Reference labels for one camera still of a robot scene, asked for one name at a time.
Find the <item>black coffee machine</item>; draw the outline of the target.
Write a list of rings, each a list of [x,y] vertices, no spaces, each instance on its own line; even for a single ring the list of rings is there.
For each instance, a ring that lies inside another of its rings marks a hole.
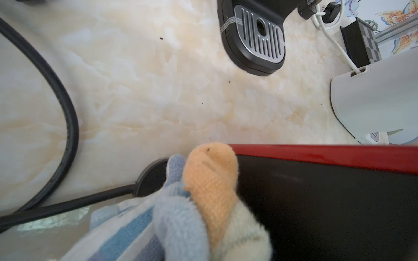
[[[308,20],[318,4],[304,0],[220,0],[217,14],[224,49],[247,73],[269,76],[285,61],[285,19],[297,10]]]

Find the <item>blue striped cloth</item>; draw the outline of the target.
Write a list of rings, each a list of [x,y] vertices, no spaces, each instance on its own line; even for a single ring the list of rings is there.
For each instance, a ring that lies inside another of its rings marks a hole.
[[[65,261],[268,261],[268,231],[237,195],[238,160],[213,142],[169,158],[157,192],[94,211]]]

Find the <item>white coffee machine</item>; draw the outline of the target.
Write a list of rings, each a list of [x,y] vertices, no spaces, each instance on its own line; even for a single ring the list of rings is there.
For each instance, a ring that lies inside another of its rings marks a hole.
[[[334,77],[335,116],[365,145],[418,144],[418,50]]]

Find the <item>red coffee machine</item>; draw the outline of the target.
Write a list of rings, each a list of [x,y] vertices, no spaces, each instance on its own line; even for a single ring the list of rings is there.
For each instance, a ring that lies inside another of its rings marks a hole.
[[[418,149],[234,144],[275,261],[415,261]]]

